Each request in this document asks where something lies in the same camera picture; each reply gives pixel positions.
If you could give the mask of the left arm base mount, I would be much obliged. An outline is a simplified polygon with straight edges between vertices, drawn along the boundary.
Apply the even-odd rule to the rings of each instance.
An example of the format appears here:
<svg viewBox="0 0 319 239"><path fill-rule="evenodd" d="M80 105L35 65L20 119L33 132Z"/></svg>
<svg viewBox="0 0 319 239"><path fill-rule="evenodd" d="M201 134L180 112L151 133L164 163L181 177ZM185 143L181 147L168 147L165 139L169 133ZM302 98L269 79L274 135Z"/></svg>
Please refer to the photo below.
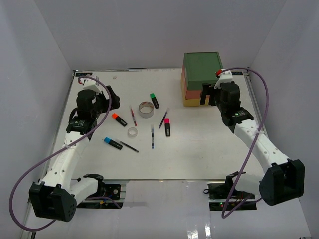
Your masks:
<svg viewBox="0 0 319 239"><path fill-rule="evenodd" d="M77 208L81 209L121 209L124 203L124 197L121 196L120 184L105 184L103 197L109 199L89 200L80 203Z"/></svg>

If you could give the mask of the blue highlighter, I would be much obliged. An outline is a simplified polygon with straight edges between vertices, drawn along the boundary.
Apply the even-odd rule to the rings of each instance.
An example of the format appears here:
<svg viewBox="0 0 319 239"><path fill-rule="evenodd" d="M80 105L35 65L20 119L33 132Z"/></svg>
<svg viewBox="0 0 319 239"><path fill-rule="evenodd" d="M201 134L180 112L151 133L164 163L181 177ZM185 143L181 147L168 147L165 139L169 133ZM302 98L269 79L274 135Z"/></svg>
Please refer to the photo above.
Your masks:
<svg viewBox="0 0 319 239"><path fill-rule="evenodd" d="M123 148L123 146L120 143L117 143L116 141L106 137L104 138L104 142L118 150L121 150Z"/></svg>

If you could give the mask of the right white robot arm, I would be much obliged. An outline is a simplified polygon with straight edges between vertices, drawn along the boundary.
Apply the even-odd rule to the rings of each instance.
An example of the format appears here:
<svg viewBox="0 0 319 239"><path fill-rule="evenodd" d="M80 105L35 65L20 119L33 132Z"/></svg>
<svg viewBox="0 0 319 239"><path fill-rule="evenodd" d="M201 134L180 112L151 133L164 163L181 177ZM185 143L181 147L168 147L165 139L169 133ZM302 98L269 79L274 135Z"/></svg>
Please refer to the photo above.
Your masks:
<svg viewBox="0 0 319 239"><path fill-rule="evenodd" d="M239 86L233 81L218 87L204 85L201 97L206 96L209 96L209 105L220 110L222 122L245 143L265 173L259 179L244 172L239 181L226 184L226 195L235 199L251 189L269 206L301 197L305 178L303 163L299 159L289 159L258 131L253 116L241 107Z"/></svg>

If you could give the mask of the pink highlighter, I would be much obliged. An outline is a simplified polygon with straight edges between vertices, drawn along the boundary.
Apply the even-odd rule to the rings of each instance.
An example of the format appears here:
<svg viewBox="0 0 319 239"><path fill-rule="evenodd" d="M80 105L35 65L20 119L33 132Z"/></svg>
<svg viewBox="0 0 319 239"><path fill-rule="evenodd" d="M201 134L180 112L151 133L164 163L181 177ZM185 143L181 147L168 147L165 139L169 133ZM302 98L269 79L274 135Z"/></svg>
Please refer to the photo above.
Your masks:
<svg viewBox="0 0 319 239"><path fill-rule="evenodd" d="M169 118L165 118L164 119L164 128L165 128L166 137L170 137L171 136L171 132L170 132L170 120L169 120Z"/></svg>

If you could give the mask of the orange highlighter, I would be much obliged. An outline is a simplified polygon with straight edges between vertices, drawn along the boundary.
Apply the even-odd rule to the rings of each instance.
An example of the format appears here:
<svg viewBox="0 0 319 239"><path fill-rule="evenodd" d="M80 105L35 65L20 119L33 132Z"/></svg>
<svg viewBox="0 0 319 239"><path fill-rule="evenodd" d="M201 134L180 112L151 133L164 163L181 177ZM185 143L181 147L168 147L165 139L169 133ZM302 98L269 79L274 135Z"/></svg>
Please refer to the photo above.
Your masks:
<svg viewBox="0 0 319 239"><path fill-rule="evenodd" d="M112 118L123 127L126 127L128 125L117 113L112 113Z"/></svg>

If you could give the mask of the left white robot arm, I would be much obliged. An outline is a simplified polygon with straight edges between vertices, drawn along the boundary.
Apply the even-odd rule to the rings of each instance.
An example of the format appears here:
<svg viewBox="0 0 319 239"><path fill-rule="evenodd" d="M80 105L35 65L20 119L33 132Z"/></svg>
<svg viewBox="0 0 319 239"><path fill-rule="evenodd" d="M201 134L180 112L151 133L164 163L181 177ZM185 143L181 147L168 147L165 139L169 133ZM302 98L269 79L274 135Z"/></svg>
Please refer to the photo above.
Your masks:
<svg viewBox="0 0 319 239"><path fill-rule="evenodd" d="M29 198L37 217L57 221L70 221L77 206L89 197L99 199L105 194L103 176L86 174L74 185L71 178L77 163L93 136L92 129L102 113L120 107L120 98L111 86L106 87L110 97L91 89L78 92L77 107L69 116L63 152L57 155L54 164L40 183L34 183Z"/></svg>

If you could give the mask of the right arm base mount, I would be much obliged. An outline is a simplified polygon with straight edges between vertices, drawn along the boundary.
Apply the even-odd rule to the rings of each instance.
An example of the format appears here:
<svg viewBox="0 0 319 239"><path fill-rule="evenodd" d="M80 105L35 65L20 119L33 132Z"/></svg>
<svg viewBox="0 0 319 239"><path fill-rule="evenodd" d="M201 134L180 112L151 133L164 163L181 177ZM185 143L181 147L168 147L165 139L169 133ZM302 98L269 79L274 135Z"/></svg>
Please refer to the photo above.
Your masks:
<svg viewBox="0 0 319 239"><path fill-rule="evenodd" d="M225 183L217 183L213 182L207 184L207 188L203 190L205 195L208 195L209 209L210 211L222 211L224 208L224 204L226 202L229 190L226 188ZM238 204L240 204L246 197L249 199L241 205L241 207L237 208L237 211L254 211L257 210L255 196L253 194L249 194L244 191L236 191L234 190L230 202L226 208L227 211L232 210Z"/></svg>

